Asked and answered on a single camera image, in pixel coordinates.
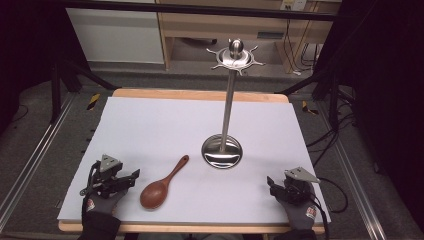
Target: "metal stand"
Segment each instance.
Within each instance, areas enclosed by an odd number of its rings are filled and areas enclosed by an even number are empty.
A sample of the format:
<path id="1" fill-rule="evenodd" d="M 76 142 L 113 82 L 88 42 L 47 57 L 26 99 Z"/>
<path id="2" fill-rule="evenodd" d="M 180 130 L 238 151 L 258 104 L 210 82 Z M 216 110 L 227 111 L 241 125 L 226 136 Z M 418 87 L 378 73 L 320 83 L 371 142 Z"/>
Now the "metal stand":
<path id="1" fill-rule="evenodd" d="M 229 47 L 223 48 L 218 52 L 207 49 L 208 52 L 216 54 L 218 65 L 212 67 L 212 69 L 217 67 L 229 69 L 222 134 L 209 137 L 202 146 L 202 156 L 205 161 L 219 169 L 234 167 L 240 162 L 243 156 L 243 149 L 240 143 L 228 135 L 237 72 L 242 75 L 241 71 L 253 64 L 263 65 L 263 63 L 256 62 L 252 54 L 252 51 L 257 47 L 250 51 L 243 50 L 243 48 L 243 42 L 240 39 L 236 39 L 233 41 L 230 40 Z"/>

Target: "spoon bowl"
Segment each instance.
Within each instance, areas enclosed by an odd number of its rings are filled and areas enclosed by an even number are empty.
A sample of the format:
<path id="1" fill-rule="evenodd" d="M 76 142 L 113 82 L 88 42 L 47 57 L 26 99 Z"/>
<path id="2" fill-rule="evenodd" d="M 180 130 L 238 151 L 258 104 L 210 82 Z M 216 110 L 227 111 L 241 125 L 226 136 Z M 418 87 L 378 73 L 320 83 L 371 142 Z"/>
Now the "spoon bowl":
<path id="1" fill-rule="evenodd" d="M 146 209 L 155 209 L 162 205 L 168 195 L 169 182 L 174 175 L 188 162 L 189 157 L 183 156 L 174 170 L 162 180 L 152 182 L 140 194 L 140 203 Z"/>

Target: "gray floor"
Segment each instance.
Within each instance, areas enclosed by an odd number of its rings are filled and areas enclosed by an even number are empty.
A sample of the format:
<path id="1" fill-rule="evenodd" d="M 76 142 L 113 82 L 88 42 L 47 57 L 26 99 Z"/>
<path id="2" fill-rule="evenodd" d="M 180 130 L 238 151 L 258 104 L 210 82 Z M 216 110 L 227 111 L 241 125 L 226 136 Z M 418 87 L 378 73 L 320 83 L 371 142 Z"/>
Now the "gray floor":
<path id="1" fill-rule="evenodd" d="M 310 74 L 308 72 L 303 72 L 301 76 L 286 74 L 280 65 L 281 62 L 279 62 L 275 46 L 272 43 L 245 42 L 246 48 L 253 48 L 255 45 L 259 45 L 258 50 L 254 51 L 256 60 L 266 62 L 267 65 L 255 66 L 255 68 L 246 70 L 244 76 L 237 79 L 236 91 L 279 91 Z M 168 71 L 144 68 L 132 69 L 131 72 L 123 73 L 116 69 L 122 69 L 128 65 L 114 65 L 115 69 L 112 69 L 114 72 L 103 71 L 97 72 L 97 74 L 111 83 L 125 87 L 225 90 L 227 71 L 225 69 L 210 70 L 215 62 L 213 55 L 205 52 L 206 47 L 216 51 L 226 47 L 226 41 L 219 40 L 217 45 L 190 39 L 177 41 L 171 69 Z M 107 70 L 104 66 L 97 65 L 96 67 L 97 70 Z M 3 237 L 76 239 L 75 234 L 63 233 L 58 229 L 56 217 L 60 209 L 55 205 L 58 200 L 65 197 L 67 187 L 84 154 L 83 151 L 89 144 L 87 139 L 93 135 L 107 97 L 112 93 L 90 81 L 82 79 L 82 82 L 84 87 L 79 94 L 64 95 L 64 98 L 74 99 L 72 107 L 40 161 L 31 181 L 26 186 L 22 197 L 15 203 L 16 207 L 6 225 L 2 226 L 4 227 Z M 318 139 L 328 131 L 324 117 L 327 109 L 326 101 L 316 103 L 318 107 L 321 106 L 318 108 L 318 115 L 302 110 L 302 101 L 311 100 L 310 91 L 312 89 L 313 85 L 290 96 L 290 102 L 296 111 L 306 143 Z M 93 110 L 87 111 L 86 107 L 93 93 L 100 93 L 101 98 Z M 21 104 L 28 108 L 28 113 L 22 119 L 11 123 L 0 136 L 0 164 L 2 166 L 0 200 L 2 202 L 7 198 L 7 193 L 13 187 L 15 179 L 19 177 L 31 157 L 32 151 L 48 128 L 51 106 L 49 82 L 24 91 L 21 94 Z M 342 106 L 339 111 L 341 118 L 349 114 L 351 109 L 349 106 Z M 16 118 L 24 113 L 25 107 L 21 107 Z M 346 127 L 340 131 L 339 143 L 343 146 L 343 150 L 358 175 L 386 238 L 424 239 L 423 233 L 403 206 L 390 179 L 385 175 L 374 173 L 373 160 L 358 129 L 349 121 L 346 123 Z M 313 151 L 323 149 L 326 144 L 327 142 L 324 141 L 309 149 L 313 162 L 320 154 L 320 152 Z M 349 197 L 349 207 L 345 212 L 329 213 L 332 219 L 330 237 L 331 239 L 370 239 L 361 207 L 358 207 L 361 203 L 355 201 L 354 192 L 349 184 L 349 177 L 346 176 L 341 165 L 338 150 L 340 148 L 336 148 L 336 146 L 330 148 L 315 168 L 317 176 L 335 181 Z M 336 188 L 327 183 L 323 183 L 321 187 L 326 203 L 331 209 L 336 210 L 343 206 L 343 196 Z"/>

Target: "white paper sheet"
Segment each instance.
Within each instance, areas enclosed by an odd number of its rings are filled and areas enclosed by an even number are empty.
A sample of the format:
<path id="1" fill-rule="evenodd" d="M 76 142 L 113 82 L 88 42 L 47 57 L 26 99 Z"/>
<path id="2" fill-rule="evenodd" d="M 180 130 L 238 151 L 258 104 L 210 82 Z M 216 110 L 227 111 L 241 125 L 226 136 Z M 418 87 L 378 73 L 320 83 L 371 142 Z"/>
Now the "white paper sheet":
<path id="1" fill-rule="evenodd" d="M 284 170 L 302 166 L 315 174 L 293 106 L 233 102 L 228 134 L 242 145 L 243 158 L 236 167 L 219 170 L 203 160 L 201 147 L 221 134 L 224 106 L 221 101 L 109 98 L 58 219 L 81 219 L 79 191 L 91 165 L 107 154 L 123 162 L 118 177 L 141 169 L 135 187 L 118 204 L 116 217 L 123 222 L 287 223 L 266 177 L 282 185 Z M 141 191 L 166 177 L 186 154 L 190 160 L 174 176 L 163 205 L 144 209 Z M 327 211 L 318 184 L 314 187 Z M 320 214 L 316 222 L 322 223 Z"/>

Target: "glove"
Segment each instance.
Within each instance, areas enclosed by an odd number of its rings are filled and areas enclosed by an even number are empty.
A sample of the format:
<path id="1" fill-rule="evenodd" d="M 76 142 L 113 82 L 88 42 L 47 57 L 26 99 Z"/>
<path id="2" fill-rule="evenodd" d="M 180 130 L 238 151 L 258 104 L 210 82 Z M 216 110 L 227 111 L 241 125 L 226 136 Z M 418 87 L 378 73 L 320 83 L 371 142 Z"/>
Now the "glove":
<path id="1" fill-rule="evenodd" d="M 304 182 L 309 185 L 310 198 L 298 204 L 279 201 L 284 207 L 289 218 L 290 227 L 295 230 L 310 230 L 315 222 L 316 206 L 312 201 L 315 195 L 314 187 L 310 182 Z"/>
<path id="2" fill-rule="evenodd" d="M 110 198 L 104 199 L 97 192 L 92 193 L 87 201 L 87 212 L 99 212 L 108 215 L 113 215 L 113 211 L 118 204 L 119 200 L 125 194 L 127 194 L 128 189 L 117 192 Z"/>

